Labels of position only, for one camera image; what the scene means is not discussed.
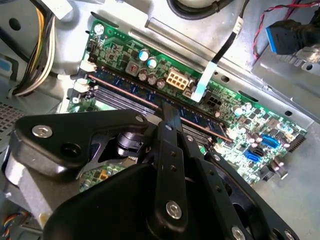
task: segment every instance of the yellow wire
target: yellow wire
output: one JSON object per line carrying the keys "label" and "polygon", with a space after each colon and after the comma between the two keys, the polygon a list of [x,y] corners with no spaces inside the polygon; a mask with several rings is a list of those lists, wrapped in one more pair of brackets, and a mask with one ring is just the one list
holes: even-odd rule
{"label": "yellow wire", "polygon": [[36,52],[35,52],[36,58],[34,59],[34,62],[32,63],[31,70],[33,70],[35,68],[36,60],[37,60],[39,52],[40,52],[42,35],[43,35],[44,25],[45,25],[44,16],[42,15],[41,11],[38,10],[38,8],[36,8],[36,14],[38,16],[38,24],[39,24],[39,33],[38,34],[39,34],[39,36],[38,36],[38,42],[37,42]]}

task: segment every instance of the white wire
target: white wire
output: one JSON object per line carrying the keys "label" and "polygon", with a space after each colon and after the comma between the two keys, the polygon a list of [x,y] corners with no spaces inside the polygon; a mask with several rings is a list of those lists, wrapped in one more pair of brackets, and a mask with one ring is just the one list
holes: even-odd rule
{"label": "white wire", "polygon": [[56,28],[55,28],[55,23],[56,23],[56,18],[53,17],[52,20],[52,27],[50,31],[50,36],[49,36],[49,51],[48,51],[48,59],[46,61],[46,65],[43,69],[43,72],[41,75],[37,78],[37,80],[26,90],[23,92],[17,93],[16,96],[21,96],[28,94],[35,90],[37,87],[39,87],[48,77],[51,68],[54,64],[54,59],[55,59],[55,51],[56,51]]}

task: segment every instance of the sata port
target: sata port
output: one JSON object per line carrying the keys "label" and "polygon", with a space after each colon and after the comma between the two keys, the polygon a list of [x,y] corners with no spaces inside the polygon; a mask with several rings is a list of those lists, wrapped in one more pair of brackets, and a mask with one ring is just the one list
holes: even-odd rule
{"label": "sata port", "polygon": [[265,152],[260,147],[256,147],[256,148],[250,147],[249,151],[261,158],[265,155]]}

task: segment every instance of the power supply cable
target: power supply cable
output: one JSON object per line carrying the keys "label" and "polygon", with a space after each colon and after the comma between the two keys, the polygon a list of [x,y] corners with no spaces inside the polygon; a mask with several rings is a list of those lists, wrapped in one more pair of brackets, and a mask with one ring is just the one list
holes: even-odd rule
{"label": "power supply cable", "polygon": [[179,0],[166,0],[171,11],[178,17],[186,20],[205,19],[213,14],[220,12],[234,0],[214,1],[211,5],[205,7],[190,7],[184,5]]}

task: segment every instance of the blue plastic part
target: blue plastic part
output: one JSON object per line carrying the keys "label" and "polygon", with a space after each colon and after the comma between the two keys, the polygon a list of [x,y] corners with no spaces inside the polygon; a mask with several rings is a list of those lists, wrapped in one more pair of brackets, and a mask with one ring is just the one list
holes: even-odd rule
{"label": "blue plastic part", "polygon": [[267,35],[268,40],[269,40],[269,44],[270,44],[271,51],[272,51],[273,53],[277,53],[276,46],[275,46],[275,42],[274,42],[274,39],[273,39],[273,37],[272,37],[272,35],[271,35],[270,28],[267,27],[267,28],[265,29],[265,31],[266,31],[266,35]]}
{"label": "blue plastic part", "polygon": [[261,160],[261,157],[260,157],[260,156],[253,154],[253,153],[252,153],[251,151],[249,151],[249,150],[246,150],[246,151],[243,153],[243,155],[244,155],[247,159],[249,159],[249,160],[251,160],[251,161],[253,161],[253,162],[255,162],[255,163],[258,163],[258,162],[260,162],[260,160]]}
{"label": "blue plastic part", "polygon": [[276,149],[280,146],[280,143],[275,138],[266,134],[262,134],[262,143],[272,149]]}
{"label": "blue plastic part", "polygon": [[0,69],[3,69],[6,72],[9,72],[11,69],[11,66],[6,60],[0,59]]}

